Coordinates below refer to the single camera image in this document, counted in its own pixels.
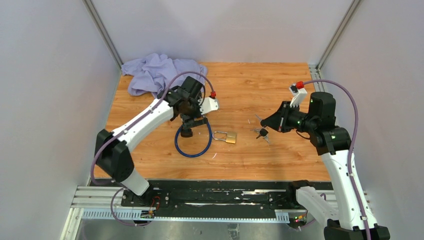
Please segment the small black padlock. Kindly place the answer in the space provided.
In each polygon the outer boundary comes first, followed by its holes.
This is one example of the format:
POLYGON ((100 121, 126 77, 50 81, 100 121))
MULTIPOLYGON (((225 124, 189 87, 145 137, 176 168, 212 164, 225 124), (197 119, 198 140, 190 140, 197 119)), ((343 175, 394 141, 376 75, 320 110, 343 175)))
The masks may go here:
POLYGON ((182 138, 191 138, 193 136, 193 131, 189 127, 181 126, 179 128, 179 134, 182 138))

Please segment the blue cable lock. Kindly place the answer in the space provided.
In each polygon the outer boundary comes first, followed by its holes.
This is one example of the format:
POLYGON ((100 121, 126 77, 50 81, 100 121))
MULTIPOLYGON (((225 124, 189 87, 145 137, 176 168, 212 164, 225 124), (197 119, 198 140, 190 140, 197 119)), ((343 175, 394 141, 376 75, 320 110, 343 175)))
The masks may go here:
POLYGON ((174 136, 174 147, 176 151, 183 157, 186 158, 198 158, 210 149, 212 145, 212 126, 208 122, 208 124, 204 124, 199 126, 201 128, 200 135, 203 136, 195 136, 195 128, 192 128, 193 136, 184 138, 180 136, 180 127, 177 129, 174 136))

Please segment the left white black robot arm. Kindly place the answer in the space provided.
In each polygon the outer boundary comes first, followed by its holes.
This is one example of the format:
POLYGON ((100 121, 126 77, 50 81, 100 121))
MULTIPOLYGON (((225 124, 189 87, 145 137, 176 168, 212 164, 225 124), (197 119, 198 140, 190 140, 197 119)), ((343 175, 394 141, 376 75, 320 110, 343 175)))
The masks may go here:
POLYGON ((193 128, 210 125, 205 115, 219 109, 215 90, 206 95, 205 85, 191 77, 191 71, 185 75, 181 85, 169 84, 133 119, 113 131, 103 129, 96 137, 91 166, 99 166, 112 180, 133 192, 135 202, 142 207, 152 203, 153 193, 148 189, 149 182, 136 170, 131 152, 157 127, 177 117, 181 117, 182 124, 175 136, 190 138, 193 128))

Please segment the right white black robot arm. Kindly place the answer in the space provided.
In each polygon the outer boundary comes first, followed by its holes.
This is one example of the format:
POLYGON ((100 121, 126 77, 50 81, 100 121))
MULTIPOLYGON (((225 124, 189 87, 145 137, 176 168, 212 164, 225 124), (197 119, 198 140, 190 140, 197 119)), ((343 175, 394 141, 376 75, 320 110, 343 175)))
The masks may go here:
POLYGON ((309 141, 329 173, 337 208, 330 205, 306 180, 293 181, 285 195, 294 209, 304 207, 320 223, 326 240, 388 240, 389 229, 378 224, 354 168, 353 140, 336 125, 336 100, 327 92, 310 95, 307 112, 283 101, 260 125, 280 133, 308 133, 309 141))

